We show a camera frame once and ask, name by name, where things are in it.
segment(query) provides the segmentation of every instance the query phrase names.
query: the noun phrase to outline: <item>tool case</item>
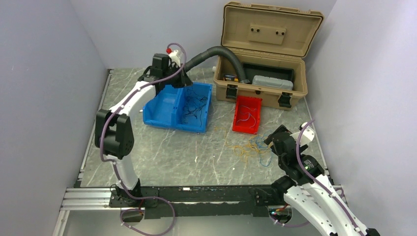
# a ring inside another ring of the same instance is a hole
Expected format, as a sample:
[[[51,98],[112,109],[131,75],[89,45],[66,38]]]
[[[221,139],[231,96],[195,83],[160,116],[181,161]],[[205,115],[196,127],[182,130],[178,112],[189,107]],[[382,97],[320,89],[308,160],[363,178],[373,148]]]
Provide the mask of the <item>tool case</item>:
[[[238,95],[257,97],[263,106],[292,109],[308,92],[302,59],[323,22],[323,14],[232,1],[225,5],[223,19],[222,46],[234,52],[243,64],[294,70],[294,87],[284,90],[226,81],[225,74],[236,72],[229,61],[219,57],[214,74],[216,98],[236,102]]]

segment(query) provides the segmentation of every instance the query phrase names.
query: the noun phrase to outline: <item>black flexible hose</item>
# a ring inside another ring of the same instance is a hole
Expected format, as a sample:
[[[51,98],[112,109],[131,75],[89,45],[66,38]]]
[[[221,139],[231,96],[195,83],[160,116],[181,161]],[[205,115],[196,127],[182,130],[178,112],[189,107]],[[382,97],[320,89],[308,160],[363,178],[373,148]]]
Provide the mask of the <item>black flexible hose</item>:
[[[214,46],[206,51],[196,55],[191,60],[189,60],[187,63],[185,63],[185,71],[189,71],[194,66],[204,62],[205,60],[213,57],[213,56],[222,56],[225,57],[227,60],[230,61],[233,68],[236,71],[236,75],[238,76],[239,82],[248,84],[250,81],[246,78],[245,71],[243,69],[242,64],[240,63],[239,59],[236,57],[236,55],[230,51],[230,49],[222,46]]]

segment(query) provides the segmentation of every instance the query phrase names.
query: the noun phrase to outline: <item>blue bin divider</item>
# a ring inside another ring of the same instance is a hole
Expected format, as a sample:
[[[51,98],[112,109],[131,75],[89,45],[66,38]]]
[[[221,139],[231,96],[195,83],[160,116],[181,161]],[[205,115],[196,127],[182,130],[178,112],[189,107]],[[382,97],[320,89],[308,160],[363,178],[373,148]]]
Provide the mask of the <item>blue bin divider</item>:
[[[205,133],[211,102],[211,84],[184,88],[166,86],[143,109],[145,124]]]

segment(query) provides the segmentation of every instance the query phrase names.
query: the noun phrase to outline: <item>case latch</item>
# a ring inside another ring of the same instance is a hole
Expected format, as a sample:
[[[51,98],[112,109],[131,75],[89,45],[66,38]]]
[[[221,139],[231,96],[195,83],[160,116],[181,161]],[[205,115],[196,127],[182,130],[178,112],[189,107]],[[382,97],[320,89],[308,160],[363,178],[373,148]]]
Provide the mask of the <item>case latch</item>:
[[[280,107],[291,108],[291,94],[287,92],[283,92],[282,95],[278,99],[278,103]]]
[[[226,98],[236,99],[238,97],[238,87],[236,85],[227,85]]]

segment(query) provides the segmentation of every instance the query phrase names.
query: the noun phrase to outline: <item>marble tabletop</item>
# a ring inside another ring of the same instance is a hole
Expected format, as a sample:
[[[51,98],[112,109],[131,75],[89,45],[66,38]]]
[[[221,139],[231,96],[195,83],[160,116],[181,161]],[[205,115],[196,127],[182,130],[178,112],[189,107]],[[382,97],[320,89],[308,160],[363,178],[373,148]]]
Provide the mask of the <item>marble tabletop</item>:
[[[102,108],[118,103],[143,71],[143,68],[112,70]],[[192,81],[201,83],[212,83],[213,75],[211,68],[194,68],[189,72]],[[249,156],[241,156],[240,148],[234,151],[229,147],[245,145],[253,135],[232,131],[235,103],[217,101],[215,93],[213,85],[206,133],[145,125],[142,114],[132,121],[135,146],[131,157],[142,186],[271,184],[284,175],[275,155],[269,166],[261,165],[260,161],[268,164],[270,151],[260,154],[252,151]],[[297,132],[299,125],[309,120],[304,99],[291,111],[262,107],[258,134],[270,134],[281,124]],[[304,153],[324,166],[316,140]],[[115,182],[111,164],[101,162],[98,149],[91,143],[81,186],[110,186]]]

